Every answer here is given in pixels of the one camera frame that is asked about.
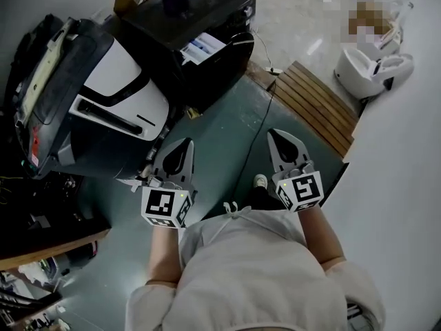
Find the power strip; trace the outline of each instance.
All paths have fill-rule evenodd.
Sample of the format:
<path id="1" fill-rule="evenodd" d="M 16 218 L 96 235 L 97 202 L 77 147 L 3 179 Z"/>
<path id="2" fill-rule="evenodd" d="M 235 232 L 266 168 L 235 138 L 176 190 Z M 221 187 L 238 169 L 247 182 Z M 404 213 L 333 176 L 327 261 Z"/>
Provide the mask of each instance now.
<path id="1" fill-rule="evenodd" d="M 283 70 L 275 69 L 275 68 L 265 68 L 265 71 L 268 71 L 270 74 L 273 74 L 274 76 L 278 76 L 283 72 Z"/>

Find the black and white marker cube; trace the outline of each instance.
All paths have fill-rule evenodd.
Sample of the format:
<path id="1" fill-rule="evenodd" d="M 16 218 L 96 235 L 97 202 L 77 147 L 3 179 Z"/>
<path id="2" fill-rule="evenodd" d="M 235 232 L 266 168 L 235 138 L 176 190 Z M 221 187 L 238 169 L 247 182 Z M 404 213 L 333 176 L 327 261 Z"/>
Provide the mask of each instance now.
<path id="1" fill-rule="evenodd" d="M 185 216 L 192 204 L 186 190 L 144 187 L 141 216 L 151 225 L 184 228 Z"/>
<path id="2" fill-rule="evenodd" d="M 276 193 L 290 212 L 314 207 L 325 197 L 320 172 L 280 180 L 277 183 Z"/>

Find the cable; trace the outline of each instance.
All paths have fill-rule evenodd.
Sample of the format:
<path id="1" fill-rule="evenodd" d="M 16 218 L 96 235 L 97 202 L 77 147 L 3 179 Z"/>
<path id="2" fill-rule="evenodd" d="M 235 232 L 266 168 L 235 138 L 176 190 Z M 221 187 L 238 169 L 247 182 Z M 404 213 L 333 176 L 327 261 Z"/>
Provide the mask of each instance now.
<path id="1" fill-rule="evenodd" d="M 6 180 L 6 179 L 22 179 L 22 177 L 0 177 L 0 194 L 2 191 L 7 191 L 9 193 L 12 192 L 11 190 L 2 186 L 2 180 Z M 8 200 L 4 196 L 0 195 L 0 205 L 7 205 L 7 204 L 8 204 Z"/>
<path id="2" fill-rule="evenodd" d="M 267 45 L 265 44 L 263 39 L 257 34 L 257 31 L 252 30 L 252 32 L 256 35 L 256 37 L 258 37 L 260 39 L 260 41 L 262 42 L 263 46 L 265 47 L 265 53 L 267 53 L 267 58 L 268 58 L 268 61 L 269 61 L 269 67 L 272 69 L 273 68 L 273 63 L 271 62 L 271 59 L 269 58 Z"/>
<path id="3" fill-rule="evenodd" d="M 253 149 L 254 142 L 256 141 L 257 136 L 259 135 L 260 131 L 262 130 L 263 124 L 264 124 L 265 120 L 267 119 L 267 116 L 268 116 L 268 113 L 269 113 L 269 108 L 271 107 L 271 103 L 272 103 L 273 98 L 274 98 L 274 93 L 276 91 L 276 82 L 273 83 L 272 88 L 273 88 L 273 90 L 271 91 L 271 99 L 269 100 L 267 111 L 265 113 L 265 116 L 262 118 L 262 122 L 260 123 L 259 129 L 257 130 L 256 134 L 254 135 L 254 138 L 253 138 L 253 141 L 251 142 L 251 145 L 249 145 L 249 150 L 248 150 L 248 153 L 247 153 L 247 157 L 245 158 L 245 162 L 242 165 L 242 169 L 240 170 L 239 176 L 237 177 L 236 184 L 234 184 L 234 189 L 233 189 L 232 195 L 231 195 L 231 197 L 229 199 L 230 202 L 232 202 L 233 199 L 234 199 L 234 195 L 236 194 L 236 190 L 237 190 L 237 187 L 239 185 L 240 178 L 242 177 L 243 171 L 245 170 L 245 167 L 247 166 L 247 162 L 248 162 L 249 156 L 250 156 L 251 151 Z"/>

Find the white wall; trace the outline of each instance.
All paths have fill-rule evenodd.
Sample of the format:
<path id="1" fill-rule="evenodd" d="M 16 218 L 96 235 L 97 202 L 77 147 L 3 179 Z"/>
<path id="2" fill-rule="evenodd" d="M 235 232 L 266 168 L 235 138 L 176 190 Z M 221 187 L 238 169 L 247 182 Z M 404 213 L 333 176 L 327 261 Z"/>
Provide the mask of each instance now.
<path id="1" fill-rule="evenodd" d="M 0 104 L 10 72 L 10 63 L 22 36 L 44 16 L 61 19 L 87 18 L 113 0 L 0 0 Z"/>
<path id="2" fill-rule="evenodd" d="M 325 205 L 347 257 L 376 282 L 390 331 L 429 331 L 441 317 L 441 0 L 413 2 L 402 52 L 415 72 L 367 108 Z"/>

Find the shoe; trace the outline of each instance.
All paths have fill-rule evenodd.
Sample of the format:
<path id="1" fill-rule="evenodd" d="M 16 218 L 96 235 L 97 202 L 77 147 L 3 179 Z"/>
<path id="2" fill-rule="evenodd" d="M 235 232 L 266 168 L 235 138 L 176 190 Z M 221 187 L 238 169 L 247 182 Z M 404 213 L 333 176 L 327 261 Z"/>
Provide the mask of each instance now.
<path id="1" fill-rule="evenodd" d="M 258 186 L 262 186 L 265 189 L 268 188 L 268 179 L 263 174 L 257 174 L 253 180 L 253 188 L 257 188 Z"/>

